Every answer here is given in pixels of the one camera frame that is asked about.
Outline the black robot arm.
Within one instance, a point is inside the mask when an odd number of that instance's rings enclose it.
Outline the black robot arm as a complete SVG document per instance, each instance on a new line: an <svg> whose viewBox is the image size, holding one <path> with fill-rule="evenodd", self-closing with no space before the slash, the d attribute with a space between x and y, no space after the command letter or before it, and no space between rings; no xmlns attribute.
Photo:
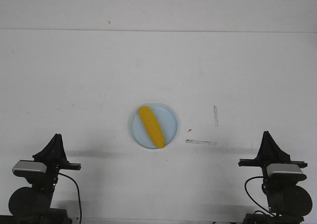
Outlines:
<svg viewBox="0 0 317 224"><path fill-rule="evenodd" d="M1 215L2 224L71 224L73 219L66 209L52 208L52 199L58 177L70 179L76 186L79 206L79 223L82 222L80 189L77 182L61 170L80 170L81 164L67 160L62 135L56 133L33 160L19 160L12 168L16 177L22 177L31 185L21 187L11 195L10 215Z"/></svg>
<svg viewBox="0 0 317 224"><path fill-rule="evenodd" d="M261 145L254 159L241 159L240 167L260 167L261 190L268 207L258 202L259 210L245 215L245 224L300 224L313 208L309 193L298 182L307 179L302 172L308 164L293 161L280 149L268 131L263 132Z"/></svg>

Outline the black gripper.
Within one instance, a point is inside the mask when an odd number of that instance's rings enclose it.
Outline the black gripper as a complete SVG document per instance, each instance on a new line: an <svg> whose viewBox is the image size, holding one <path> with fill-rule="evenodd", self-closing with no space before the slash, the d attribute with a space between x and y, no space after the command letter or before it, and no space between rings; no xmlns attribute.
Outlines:
<svg viewBox="0 0 317 224"><path fill-rule="evenodd" d="M290 161L290 155L280 149L268 131L264 131L255 160L240 159L238 166L262 168L271 164L297 165L300 168L306 168L308 166L304 161Z"/></svg>
<svg viewBox="0 0 317 224"><path fill-rule="evenodd" d="M40 152L34 154L32 158L37 162L51 163L47 165L46 174L52 180L53 184L57 184L58 174L61 169L81 169L81 164L68 162L63 147L62 135L57 133L53 136L50 142Z"/></svg>

